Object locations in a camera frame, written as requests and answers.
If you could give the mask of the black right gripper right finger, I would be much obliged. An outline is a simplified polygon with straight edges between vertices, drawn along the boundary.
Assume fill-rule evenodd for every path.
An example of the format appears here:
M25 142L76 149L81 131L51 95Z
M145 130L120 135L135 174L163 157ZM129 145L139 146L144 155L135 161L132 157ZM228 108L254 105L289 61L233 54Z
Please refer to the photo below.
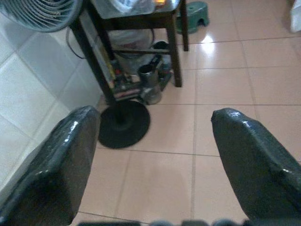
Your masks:
M215 110L214 140L248 226L301 223L301 166L258 120L233 108Z

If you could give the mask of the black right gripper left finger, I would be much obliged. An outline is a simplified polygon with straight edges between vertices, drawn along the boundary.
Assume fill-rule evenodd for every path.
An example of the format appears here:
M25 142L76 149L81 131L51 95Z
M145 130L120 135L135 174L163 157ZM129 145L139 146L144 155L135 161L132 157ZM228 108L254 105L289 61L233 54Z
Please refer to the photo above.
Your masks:
M84 106L56 124L1 190L1 225L72 223L91 172L100 121L94 107Z

